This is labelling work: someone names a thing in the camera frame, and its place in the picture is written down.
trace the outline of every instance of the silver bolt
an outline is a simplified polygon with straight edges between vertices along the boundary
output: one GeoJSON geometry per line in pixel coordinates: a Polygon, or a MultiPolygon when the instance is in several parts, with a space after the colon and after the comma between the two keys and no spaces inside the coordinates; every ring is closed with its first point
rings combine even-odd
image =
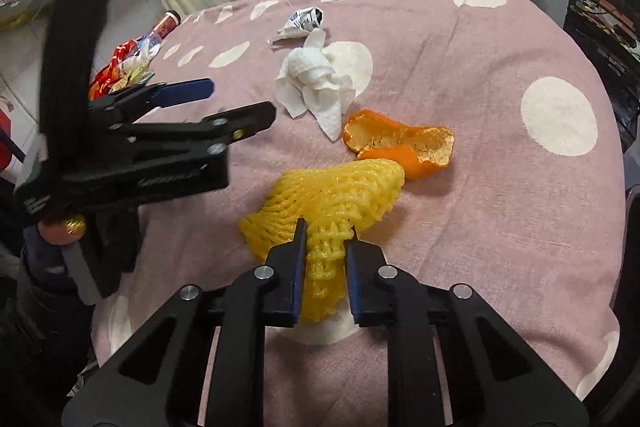
{"type": "Polygon", "coordinates": [[[273,277],[274,271],[271,266],[267,266],[263,264],[262,266],[258,266],[254,270],[254,275],[256,279],[270,279],[273,277]]]}
{"type": "Polygon", "coordinates": [[[471,286],[467,286],[466,284],[456,284],[453,286],[453,295],[458,299],[468,299],[473,294],[474,291],[471,289],[471,286]]]}
{"type": "Polygon", "coordinates": [[[193,301],[198,295],[200,295],[200,288],[193,284],[188,284],[180,288],[180,299],[184,301],[193,301]]]}
{"type": "Polygon", "coordinates": [[[395,266],[385,264],[385,266],[378,268],[378,275],[380,275],[382,279],[393,279],[398,275],[398,269],[395,266]]]}
{"type": "Polygon", "coordinates": [[[225,150],[226,150],[225,144],[214,143],[211,147],[207,149],[207,152],[212,156],[216,156],[218,154],[222,154],[223,152],[225,152],[225,150]]]}

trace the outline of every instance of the table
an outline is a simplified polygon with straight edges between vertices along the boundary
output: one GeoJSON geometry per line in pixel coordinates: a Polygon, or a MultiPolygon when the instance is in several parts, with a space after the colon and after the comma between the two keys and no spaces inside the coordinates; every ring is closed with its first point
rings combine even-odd
{"type": "MultiPolygon", "coordinates": [[[[578,396],[615,352],[609,309],[622,256],[622,153],[602,83],[578,46],[528,0],[241,0],[193,14],[152,63],[155,82],[210,76],[209,100],[145,121],[198,121],[273,100],[291,41],[267,38],[295,9],[324,10],[326,54],[371,108],[456,135],[452,165],[408,182],[364,240],[421,282],[473,286],[578,396]]],[[[135,271],[98,306],[98,360],[186,283],[212,289],[255,264],[238,220],[285,171],[353,160],[309,113],[280,108],[267,132],[231,147],[225,190],[140,211],[135,271]]],[[[269,330],[265,425],[385,424],[386,350],[347,306],[316,325],[269,330]]]]}

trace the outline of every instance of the inner orange peel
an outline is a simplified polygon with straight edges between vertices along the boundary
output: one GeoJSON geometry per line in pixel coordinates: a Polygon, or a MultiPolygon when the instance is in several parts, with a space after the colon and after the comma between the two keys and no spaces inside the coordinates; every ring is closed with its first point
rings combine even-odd
{"type": "Polygon", "coordinates": [[[382,219],[402,185],[402,167],[386,159],[289,171],[273,185],[260,211],[242,218],[239,228],[264,261],[272,247],[293,239],[298,218],[305,218],[301,315],[318,321],[334,313],[335,303],[346,296],[344,242],[353,238],[353,227],[360,233],[382,219]]]}
{"type": "Polygon", "coordinates": [[[455,142],[446,127],[412,127],[370,109],[347,119],[342,140],[358,160],[386,158],[399,163],[407,180],[447,167],[455,142]]]}

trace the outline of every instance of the yellow foam fruit net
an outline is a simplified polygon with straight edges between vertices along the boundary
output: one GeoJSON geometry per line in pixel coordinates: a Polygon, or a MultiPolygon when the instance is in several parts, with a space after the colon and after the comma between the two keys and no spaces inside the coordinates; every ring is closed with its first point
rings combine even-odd
{"type": "Polygon", "coordinates": [[[396,162],[372,159],[328,169],[283,174],[260,212],[241,219],[240,231],[261,260],[271,247],[293,239],[299,217],[306,220],[303,318],[318,321],[334,313],[346,295],[344,242],[382,219],[400,195],[404,170],[396,162]]]}

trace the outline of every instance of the metal rack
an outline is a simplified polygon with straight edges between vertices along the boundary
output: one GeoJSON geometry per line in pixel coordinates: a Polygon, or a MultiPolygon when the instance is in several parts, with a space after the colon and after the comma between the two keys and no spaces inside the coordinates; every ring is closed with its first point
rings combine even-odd
{"type": "Polygon", "coordinates": [[[640,0],[569,0],[564,31],[602,79],[625,151],[636,140],[640,116],[640,0]]]}

